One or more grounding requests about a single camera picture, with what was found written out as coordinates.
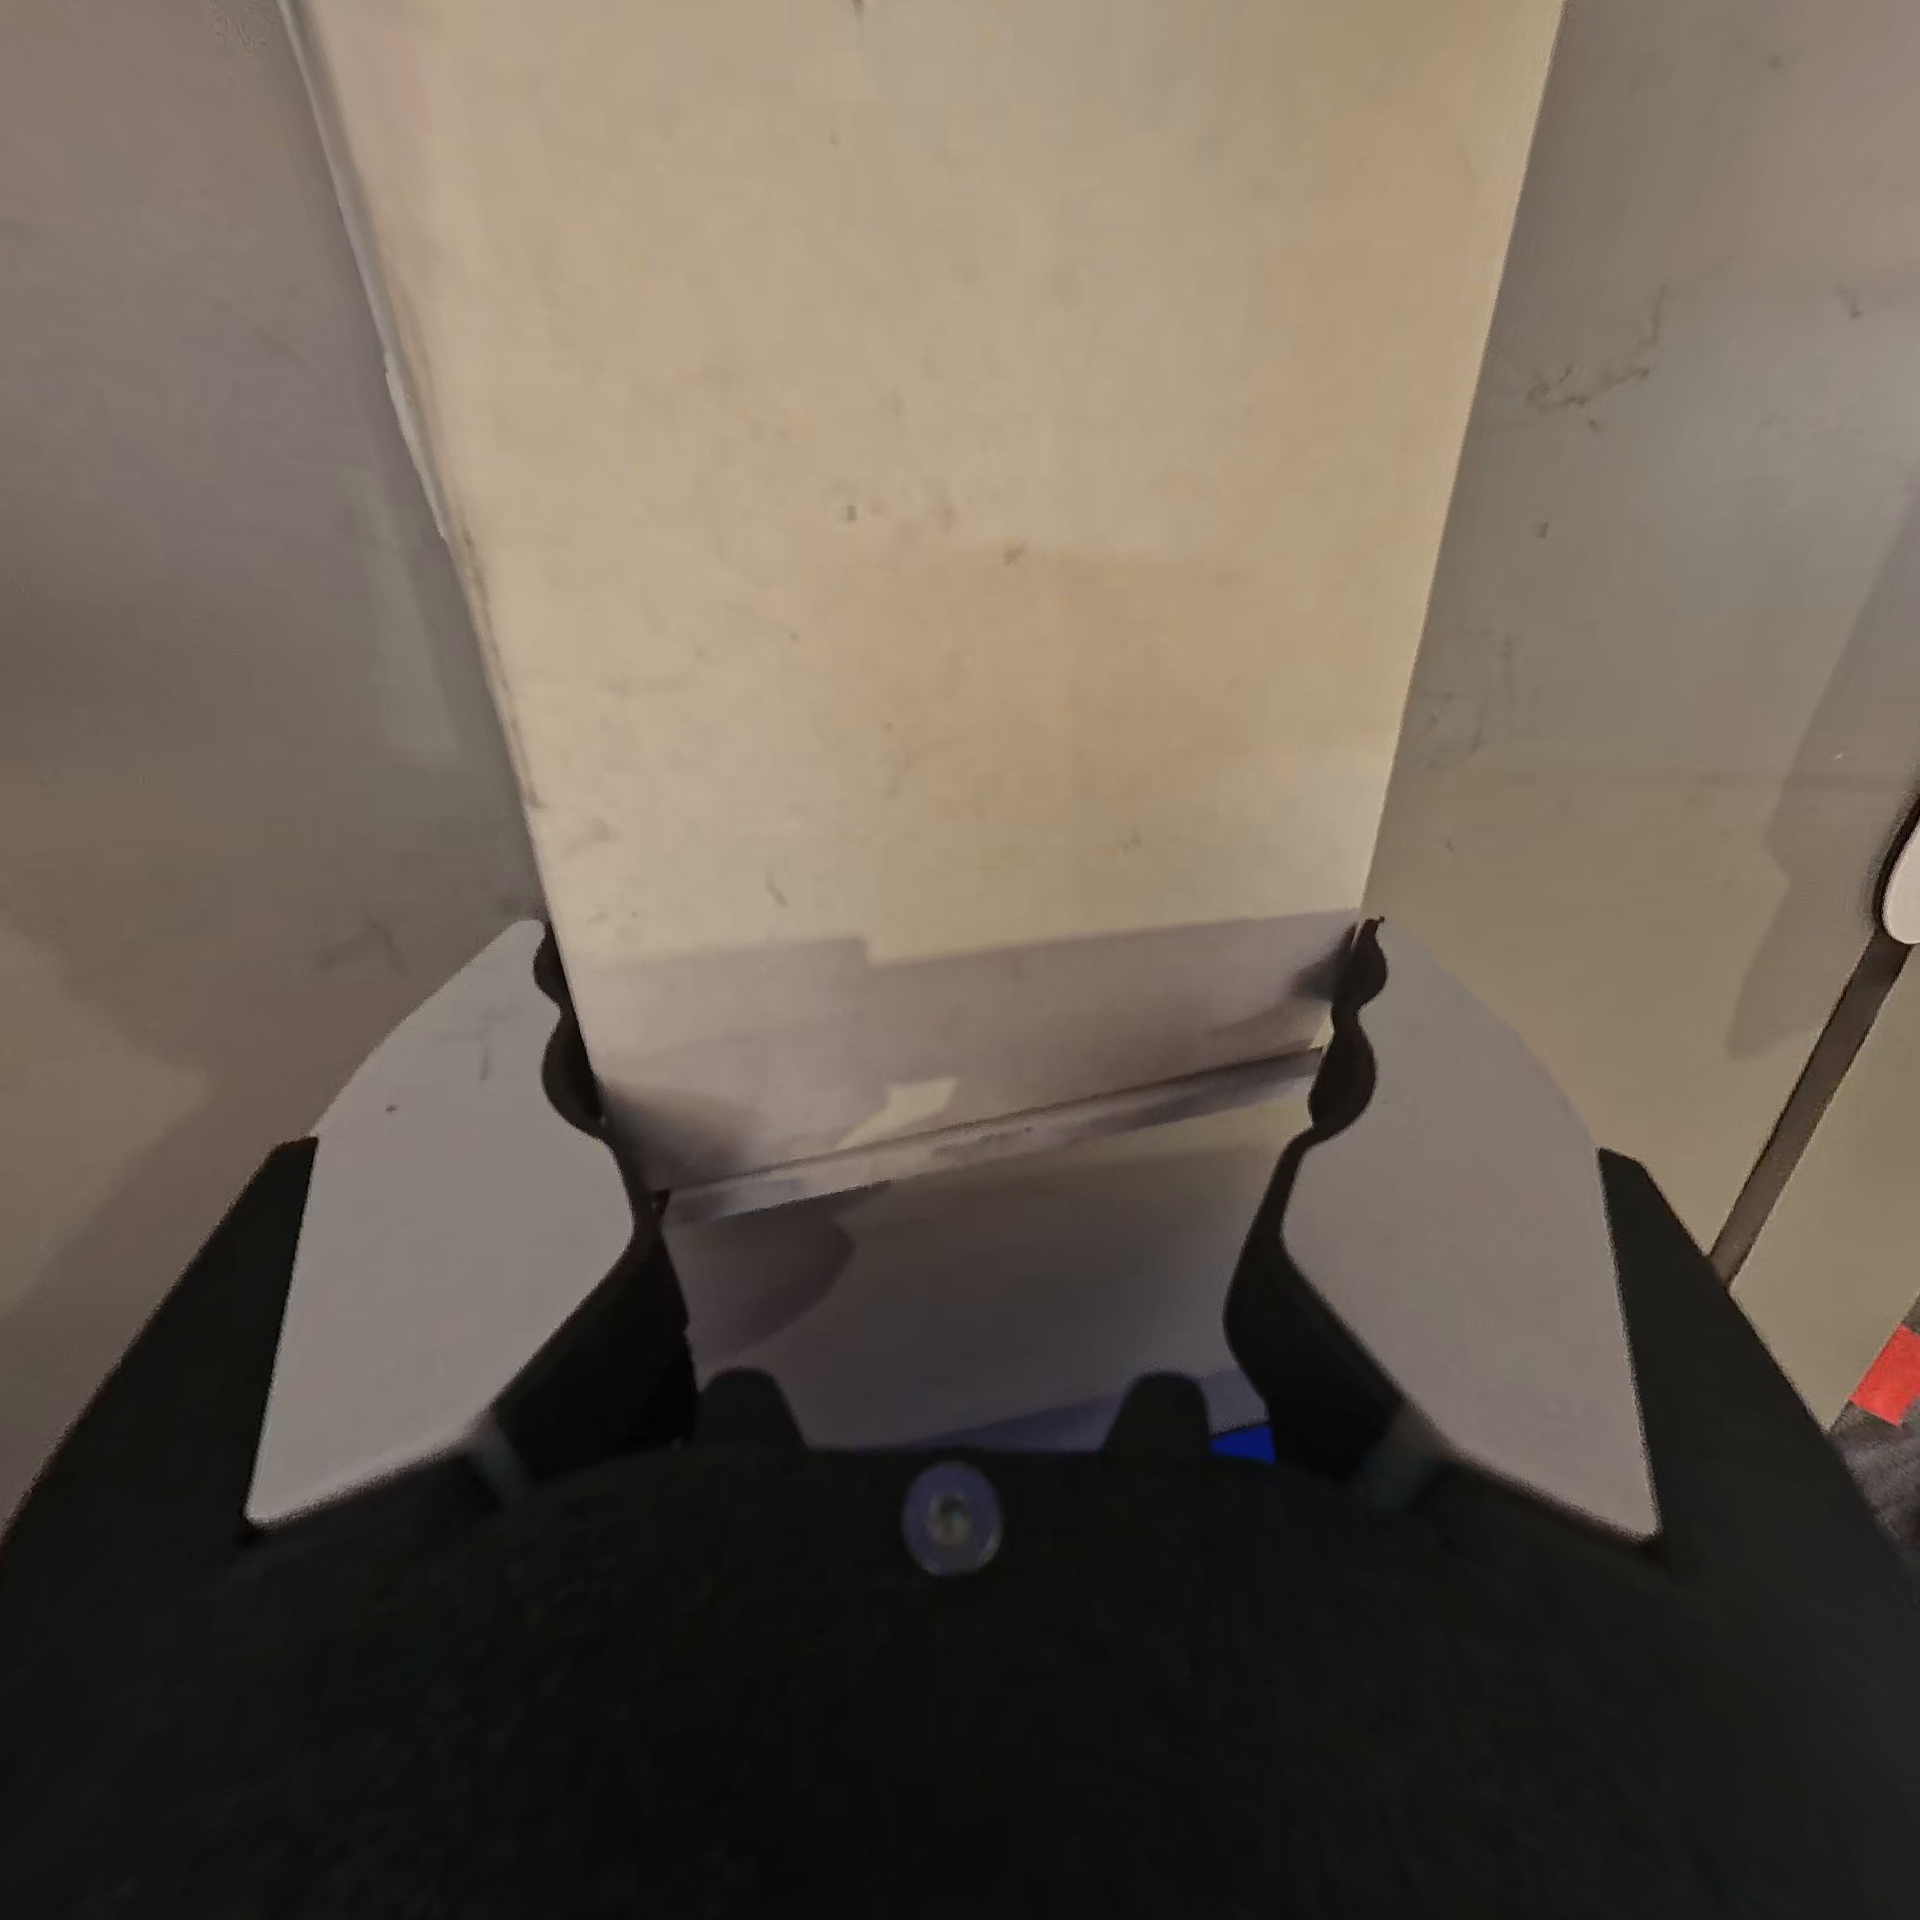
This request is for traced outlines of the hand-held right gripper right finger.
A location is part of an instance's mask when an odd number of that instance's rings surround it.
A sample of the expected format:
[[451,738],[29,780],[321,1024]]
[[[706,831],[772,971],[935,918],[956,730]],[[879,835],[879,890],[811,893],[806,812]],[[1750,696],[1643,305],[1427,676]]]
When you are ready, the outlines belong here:
[[1465,1471],[1618,1541],[1659,1527],[1596,1143],[1393,924],[1337,971],[1223,1334],[1295,1471],[1382,1506]]

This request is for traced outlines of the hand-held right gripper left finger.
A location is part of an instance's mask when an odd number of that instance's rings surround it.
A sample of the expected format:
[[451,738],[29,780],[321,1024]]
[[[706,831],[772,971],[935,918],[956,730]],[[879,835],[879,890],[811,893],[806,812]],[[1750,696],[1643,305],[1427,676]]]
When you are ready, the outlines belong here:
[[520,921],[332,1100],[243,1509],[254,1527],[413,1475],[516,1500],[694,1431],[676,1277],[572,1066],[549,928]]

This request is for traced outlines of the white cardboard box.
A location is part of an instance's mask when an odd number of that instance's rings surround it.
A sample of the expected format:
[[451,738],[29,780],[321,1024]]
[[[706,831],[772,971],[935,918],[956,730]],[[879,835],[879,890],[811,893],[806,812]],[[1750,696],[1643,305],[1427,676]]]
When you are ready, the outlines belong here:
[[1560,2],[290,2],[654,1187],[1308,1044]]

